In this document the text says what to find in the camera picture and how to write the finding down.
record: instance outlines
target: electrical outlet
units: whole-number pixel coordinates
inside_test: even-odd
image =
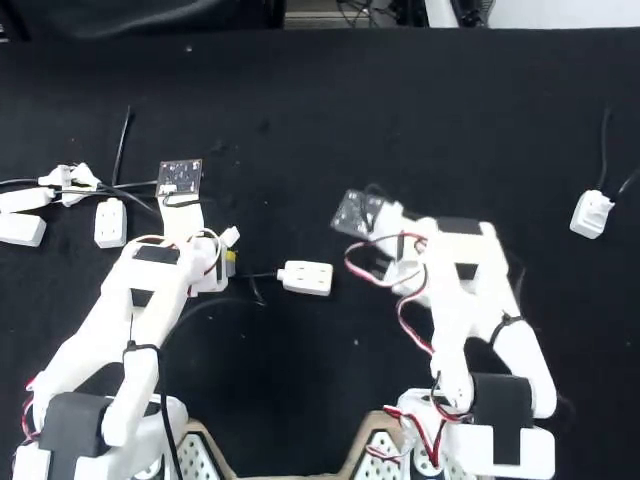
[[[288,261],[278,270],[285,290],[326,297],[331,293],[333,265],[329,263]]]
[[[122,247],[127,243],[127,210],[122,201],[110,198],[98,204],[93,239],[100,248]]]

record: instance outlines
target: white outlet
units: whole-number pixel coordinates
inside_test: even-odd
[[[98,204],[93,239],[100,248],[122,247],[127,243],[127,210],[122,201],[110,198]]]

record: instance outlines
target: black cloth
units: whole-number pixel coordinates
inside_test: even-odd
[[[412,211],[491,221],[526,263],[524,315],[575,405],[573,423],[563,405],[547,423],[557,478],[617,478],[635,468],[640,185],[601,239],[568,225],[598,177],[605,105],[615,109],[609,186],[638,163],[639,52],[638,30],[8,45],[0,179],[81,161],[108,179],[131,104],[123,182],[155,178],[162,160],[203,157],[202,195],[215,200],[203,205],[207,223],[239,227],[245,268],[335,265],[330,298],[263,280],[266,310],[218,307],[167,346],[169,393],[243,476],[337,471],[367,411],[431,384],[427,359],[397,325],[397,298],[342,266],[351,239],[328,223],[344,191],[375,181]],[[81,324],[118,257],[93,243],[95,203],[42,210],[38,249],[0,246],[3,475],[21,439],[24,383]],[[129,238],[160,231],[136,205],[128,212]],[[251,298],[242,283],[228,294]],[[429,333],[423,310],[407,317]],[[469,362],[500,370],[476,342]],[[93,389],[108,390],[103,377]]]
[[[19,38],[37,41],[266,25],[262,0],[0,0],[0,18],[3,10],[3,21],[18,29]]]

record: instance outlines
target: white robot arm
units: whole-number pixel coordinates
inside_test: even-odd
[[[514,298],[507,279],[508,263],[494,227],[459,218],[412,217],[397,202],[350,190],[332,221],[336,230],[365,239],[347,250],[347,267],[403,296],[398,320],[418,347],[432,356],[431,374],[439,395],[448,403],[446,409],[435,408],[431,391],[410,390],[398,407],[421,419],[432,441],[444,415],[442,451],[449,450],[468,474],[550,478],[555,464],[553,435],[534,428],[531,420],[553,414],[556,390],[535,334]],[[377,278],[350,260],[353,250],[364,246],[376,247],[386,257],[388,267]],[[431,342],[418,337],[402,318],[407,301],[431,310]],[[470,374],[464,354],[469,337],[489,343],[513,375]],[[498,440],[505,440],[498,438],[504,425],[477,423],[486,416],[487,402],[491,410],[492,404],[504,400],[497,396],[497,389],[502,388],[524,390],[518,395],[524,395],[520,402],[528,400],[524,415],[529,416],[528,421],[524,419],[526,428],[515,428],[520,435],[514,443],[520,448],[511,456],[517,458],[504,463],[498,451]],[[504,415],[507,430],[510,421],[518,420],[510,420],[508,413]],[[461,417],[465,422],[457,421]],[[494,430],[500,430],[495,438]]]
[[[192,171],[196,162],[174,163]],[[171,458],[188,415],[179,400],[153,394],[159,349],[190,296],[226,288],[226,252],[238,237],[235,227],[221,237],[204,228],[197,198],[197,191],[159,197],[164,235],[123,248],[84,323],[28,384],[33,399],[25,414],[32,405],[35,431],[23,420],[28,445],[17,451],[14,480],[122,480],[159,465],[163,455],[166,478],[181,478]],[[124,366],[113,399],[74,393],[109,363]],[[149,411],[158,403],[161,412]]]

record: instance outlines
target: circuit board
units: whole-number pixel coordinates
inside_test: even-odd
[[[202,178],[202,160],[160,162],[156,197],[198,194]]]

